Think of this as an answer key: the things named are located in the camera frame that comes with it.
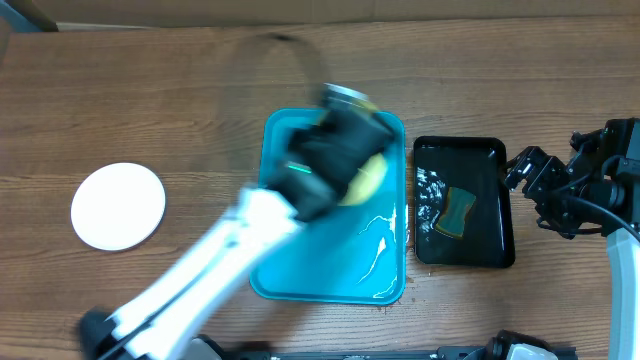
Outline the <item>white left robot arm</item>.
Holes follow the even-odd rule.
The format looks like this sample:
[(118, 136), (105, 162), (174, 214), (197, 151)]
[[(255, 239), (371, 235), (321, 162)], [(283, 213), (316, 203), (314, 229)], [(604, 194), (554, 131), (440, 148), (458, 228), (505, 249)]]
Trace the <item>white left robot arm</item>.
[(403, 291), (405, 136), (393, 114), (378, 116), (391, 134), (378, 187), (348, 194), (306, 220), (265, 185), (243, 189), (166, 274), (112, 314), (80, 321), (88, 359), (180, 359), (202, 326), (243, 283), (267, 298), (386, 305)]

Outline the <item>yellow green scrub sponge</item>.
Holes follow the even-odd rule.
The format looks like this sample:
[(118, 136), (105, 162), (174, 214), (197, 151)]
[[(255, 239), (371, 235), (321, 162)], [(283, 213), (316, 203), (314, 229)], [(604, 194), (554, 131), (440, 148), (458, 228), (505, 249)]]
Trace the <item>yellow green scrub sponge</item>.
[(462, 239), (469, 213), (475, 202), (476, 196), (473, 193), (465, 189), (450, 187), (444, 210), (435, 224), (435, 229), (448, 237)]

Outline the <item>yellow-green plate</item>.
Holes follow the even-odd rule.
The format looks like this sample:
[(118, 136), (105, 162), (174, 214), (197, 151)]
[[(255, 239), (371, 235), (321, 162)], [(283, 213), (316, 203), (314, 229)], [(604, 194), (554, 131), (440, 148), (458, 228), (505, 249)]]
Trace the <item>yellow-green plate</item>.
[(383, 153), (393, 142), (394, 132), (379, 109), (368, 116), (326, 110), (317, 126), (328, 141), (328, 169), (338, 186), (338, 204), (363, 204), (384, 180), (387, 161)]

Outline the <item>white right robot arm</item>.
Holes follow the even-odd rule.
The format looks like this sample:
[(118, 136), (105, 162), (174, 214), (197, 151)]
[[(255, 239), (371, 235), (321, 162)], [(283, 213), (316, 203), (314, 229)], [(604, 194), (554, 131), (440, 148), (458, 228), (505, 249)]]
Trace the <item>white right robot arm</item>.
[(612, 275), (610, 359), (639, 357), (639, 120), (572, 134), (568, 163), (538, 146), (503, 167), (504, 184), (536, 203), (537, 225), (566, 239), (606, 239)]

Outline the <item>white plate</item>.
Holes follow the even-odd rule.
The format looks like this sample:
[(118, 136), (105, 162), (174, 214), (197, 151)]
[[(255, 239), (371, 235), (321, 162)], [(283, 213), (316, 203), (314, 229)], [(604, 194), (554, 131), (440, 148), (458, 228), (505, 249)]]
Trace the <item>white plate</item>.
[(135, 163), (114, 163), (91, 173), (80, 184), (70, 217), (85, 244), (122, 251), (151, 236), (165, 209), (165, 189), (153, 171)]

